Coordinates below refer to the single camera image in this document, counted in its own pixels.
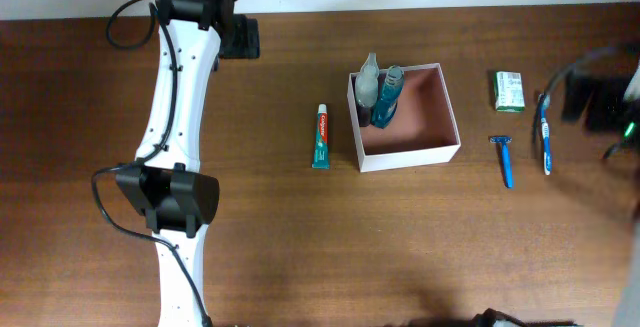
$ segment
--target translucent bottle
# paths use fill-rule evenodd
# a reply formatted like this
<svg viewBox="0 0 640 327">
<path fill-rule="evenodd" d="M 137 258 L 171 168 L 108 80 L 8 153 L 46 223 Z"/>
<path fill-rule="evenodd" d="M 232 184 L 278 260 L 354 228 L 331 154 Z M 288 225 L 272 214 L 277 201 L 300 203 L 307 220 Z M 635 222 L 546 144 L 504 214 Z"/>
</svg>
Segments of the translucent bottle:
<svg viewBox="0 0 640 327">
<path fill-rule="evenodd" d="M 378 100 L 378 75 L 380 69 L 376 63 L 376 54 L 369 53 L 367 61 L 356 77 L 356 110 L 360 127 L 371 124 L 371 114 Z"/>
<path fill-rule="evenodd" d="M 398 66 L 392 66 L 382 84 L 380 98 L 373 111 L 372 123 L 378 128 L 385 128 L 391 122 L 398 108 L 398 97 L 404 87 L 404 71 Z"/>
</svg>

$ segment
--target white box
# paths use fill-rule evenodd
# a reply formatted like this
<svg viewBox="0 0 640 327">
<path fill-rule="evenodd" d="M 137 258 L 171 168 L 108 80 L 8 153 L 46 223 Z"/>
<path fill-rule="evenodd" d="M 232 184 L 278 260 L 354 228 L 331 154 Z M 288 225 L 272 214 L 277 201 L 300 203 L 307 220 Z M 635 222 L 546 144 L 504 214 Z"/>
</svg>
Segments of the white box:
<svg viewBox="0 0 640 327">
<path fill-rule="evenodd" d="M 449 162 L 460 148 L 460 135 L 439 63 L 403 67 L 405 85 L 398 110 L 387 128 L 360 128 L 349 74 L 347 100 L 360 172 Z M 382 83 L 387 70 L 380 70 Z"/>
</svg>

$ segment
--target toothpaste tube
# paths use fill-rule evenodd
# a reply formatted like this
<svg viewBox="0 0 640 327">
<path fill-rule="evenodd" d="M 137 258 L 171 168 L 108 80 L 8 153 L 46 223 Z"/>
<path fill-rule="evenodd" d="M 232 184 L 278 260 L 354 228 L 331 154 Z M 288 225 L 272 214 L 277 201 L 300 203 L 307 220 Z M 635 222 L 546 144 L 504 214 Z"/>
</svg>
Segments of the toothpaste tube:
<svg viewBox="0 0 640 327">
<path fill-rule="evenodd" d="M 329 145 L 327 106 L 321 104 L 318 107 L 318 124 L 316 125 L 316 151 L 313 155 L 313 168 L 329 169 Z"/>
</svg>

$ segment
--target green led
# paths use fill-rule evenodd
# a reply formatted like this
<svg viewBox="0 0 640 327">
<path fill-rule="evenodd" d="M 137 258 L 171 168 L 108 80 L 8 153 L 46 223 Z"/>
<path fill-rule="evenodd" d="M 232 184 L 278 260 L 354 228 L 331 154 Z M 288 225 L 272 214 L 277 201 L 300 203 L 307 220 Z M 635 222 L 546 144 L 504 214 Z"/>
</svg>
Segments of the green led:
<svg viewBox="0 0 640 327">
<path fill-rule="evenodd" d="M 631 136 L 635 128 L 636 128 L 636 124 L 634 122 L 629 123 L 629 127 L 627 127 L 627 130 L 624 133 L 624 138 L 629 138 L 629 136 Z"/>
</svg>

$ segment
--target red label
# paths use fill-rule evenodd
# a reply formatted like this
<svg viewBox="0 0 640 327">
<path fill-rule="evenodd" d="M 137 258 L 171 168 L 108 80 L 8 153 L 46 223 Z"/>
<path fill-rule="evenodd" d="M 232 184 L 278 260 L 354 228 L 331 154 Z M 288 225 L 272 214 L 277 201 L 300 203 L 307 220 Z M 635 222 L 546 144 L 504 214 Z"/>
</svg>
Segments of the red label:
<svg viewBox="0 0 640 327">
<path fill-rule="evenodd" d="M 318 131 L 320 131 L 320 136 L 324 143 L 327 142 L 327 114 L 323 113 L 320 115 L 320 119 L 318 120 Z"/>
</svg>

